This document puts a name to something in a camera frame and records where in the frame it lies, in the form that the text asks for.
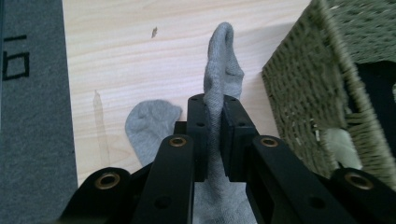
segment sock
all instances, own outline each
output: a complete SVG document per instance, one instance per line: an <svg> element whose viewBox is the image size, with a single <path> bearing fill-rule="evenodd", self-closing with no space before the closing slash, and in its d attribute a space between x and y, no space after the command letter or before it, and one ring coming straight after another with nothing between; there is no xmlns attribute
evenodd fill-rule
<svg viewBox="0 0 396 224"><path fill-rule="evenodd" d="M139 103L128 116L125 131L142 166L154 161L161 141L171 135L181 108L163 100Z"/></svg>
<svg viewBox="0 0 396 224"><path fill-rule="evenodd" d="M225 176L219 151L219 129L224 94L240 97L244 72L233 52L233 27L224 22L216 29L209 42L208 62L204 78L204 102L209 111L208 179L196 184L194 217L201 223L255 223L246 184L230 183ZM205 211L210 205L210 213Z"/></svg>
<svg viewBox="0 0 396 224"><path fill-rule="evenodd" d="M239 98L243 75L233 53L233 27L224 22L209 42L204 78L204 101L210 117L209 169L206 182L195 183L194 224L256 223L245 193L246 184L229 182L219 152L224 94ZM125 129L142 165L154 161L161 141L173 133L180 112L164 101L142 102L132 110Z"/></svg>

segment small debris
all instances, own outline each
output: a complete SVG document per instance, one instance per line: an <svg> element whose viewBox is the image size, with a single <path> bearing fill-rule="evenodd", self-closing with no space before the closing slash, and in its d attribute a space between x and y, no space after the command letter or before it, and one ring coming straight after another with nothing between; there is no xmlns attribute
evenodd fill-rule
<svg viewBox="0 0 396 224"><path fill-rule="evenodd" d="M155 28L152 30L151 38L154 38L154 37L157 35L157 30L158 30L157 27L155 27Z"/></svg>

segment wooden surface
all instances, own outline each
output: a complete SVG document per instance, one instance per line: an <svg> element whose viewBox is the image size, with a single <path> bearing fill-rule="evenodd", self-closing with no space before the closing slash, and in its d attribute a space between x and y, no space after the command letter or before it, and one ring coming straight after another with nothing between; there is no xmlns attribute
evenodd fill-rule
<svg viewBox="0 0 396 224"><path fill-rule="evenodd" d="M260 72L307 0L64 0L78 183L106 166L141 167L125 134L138 103L183 108L203 92L207 47L218 24L234 29L245 72L241 102L261 134L277 135Z"/></svg>

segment black plastic part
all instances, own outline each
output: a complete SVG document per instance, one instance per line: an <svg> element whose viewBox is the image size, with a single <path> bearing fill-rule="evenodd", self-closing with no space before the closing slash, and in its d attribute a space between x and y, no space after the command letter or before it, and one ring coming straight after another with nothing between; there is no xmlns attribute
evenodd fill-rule
<svg viewBox="0 0 396 224"><path fill-rule="evenodd" d="M336 170L330 191L360 223L396 223L396 192L363 171Z"/></svg>
<svg viewBox="0 0 396 224"><path fill-rule="evenodd" d="M248 155L247 197L258 223L356 223L280 139L257 136Z"/></svg>
<svg viewBox="0 0 396 224"><path fill-rule="evenodd" d="M174 134L186 134L187 131L187 121L176 121Z"/></svg>
<svg viewBox="0 0 396 224"><path fill-rule="evenodd" d="M207 137L208 121L204 95L194 95L189 99L186 135L194 140L195 181L207 179Z"/></svg>
<svg viewBox="0 0 396 224"><path fill-rule="evenodd" d="M163 139L131 223L191 223L194 143L187 135Z"/></svg>
<svg viewBox="0 0 396 224"><path fill-rule="evenodd" d="M225 95L221 113L220 151L225 174L231 182L246 182L246 152L256 135L259 135L256 127L239 100Z"/></svg>
<svg viewBox="0 0 396 224"><path fill-rule="evenodd" d="M73 195L55 223L128 223L140 199L151 164L132 175L120 168L105 168L90 175ZM95 182L105 174L117 174L120 182L99 189Z"/></svg>

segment screw hole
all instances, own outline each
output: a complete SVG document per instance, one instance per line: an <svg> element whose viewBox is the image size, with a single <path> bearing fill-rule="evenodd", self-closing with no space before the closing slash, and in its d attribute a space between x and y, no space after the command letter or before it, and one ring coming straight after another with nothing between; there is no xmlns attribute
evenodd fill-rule
<svg viewBox="0 0 396 224"><path fill-rule="evenodd" d="M168 208L172 203L172 199L168 196L162 196L159 197L155 200L155 207L158 209L166 209Z"/></svg>
<svg viewBox="0 0 396 224"><path fill-rule="evenodd" d="M265 137L262 139L262 145L266 147L277 147L278 142L275 139Z"/></svg>
<svg viewBox="0 0 396 224"><path fill-rule="evenodd" d="M182 147L184 145L186 145L187 141L186 139L182 138L182 137L174 137L171 140L169 140L169 144L172 147Z"/></svg>
<svg viewBox="0 0 396 224"><path fill-rule="evenodd" d="M308 198L308 203L311 207L316 209L323 209L326 207L326 203L319 197L310 196Z"/></svg>
<svg viewBox="0 0 396 224"><path fill-rule="evenodd" d="M371 182L369 179L353 172L347 173L345 175L345 179L349 184L358 189L368 190L374 187L373 182Z"/></svg>
<svg viewBox="0 0 396 224"><path fill-rule="evenodd" d="M112 189L120 183L120 176L114 172L104 173L95 181L97 189Z"/></svg>

